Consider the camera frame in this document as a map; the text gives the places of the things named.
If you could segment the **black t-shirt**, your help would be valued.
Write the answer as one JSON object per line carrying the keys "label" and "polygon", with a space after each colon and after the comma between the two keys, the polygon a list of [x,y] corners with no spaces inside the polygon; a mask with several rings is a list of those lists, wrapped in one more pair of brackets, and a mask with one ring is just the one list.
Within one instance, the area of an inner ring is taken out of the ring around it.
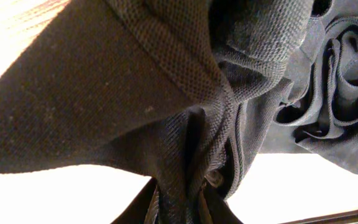
{"label": "black t-shirt", "polygon": [[212,223],[262,146],[358,174],[358,1],[71,1],[0,78],[0,174],[147,175],[144,223]]}

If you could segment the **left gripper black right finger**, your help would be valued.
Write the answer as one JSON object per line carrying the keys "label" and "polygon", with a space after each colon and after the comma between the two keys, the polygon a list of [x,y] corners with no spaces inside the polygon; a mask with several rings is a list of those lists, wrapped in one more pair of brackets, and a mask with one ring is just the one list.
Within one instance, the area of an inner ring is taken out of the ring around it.
{"label": "left gripper black right finger", "polygon": [[203,189],[203,199],[206,202],[208,215],[211,217],[213,224],[242,224],[217,190],[209,183]]}

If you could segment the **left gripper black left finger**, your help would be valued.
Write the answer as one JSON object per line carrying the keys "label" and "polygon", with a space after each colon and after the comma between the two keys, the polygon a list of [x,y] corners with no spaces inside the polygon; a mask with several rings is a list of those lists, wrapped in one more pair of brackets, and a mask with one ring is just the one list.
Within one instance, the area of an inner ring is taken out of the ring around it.
{"label": "left gripper black left finger", "polygon": [[154,196],[157,181],[150,179],[128,207],[111,224],[141,224]]}

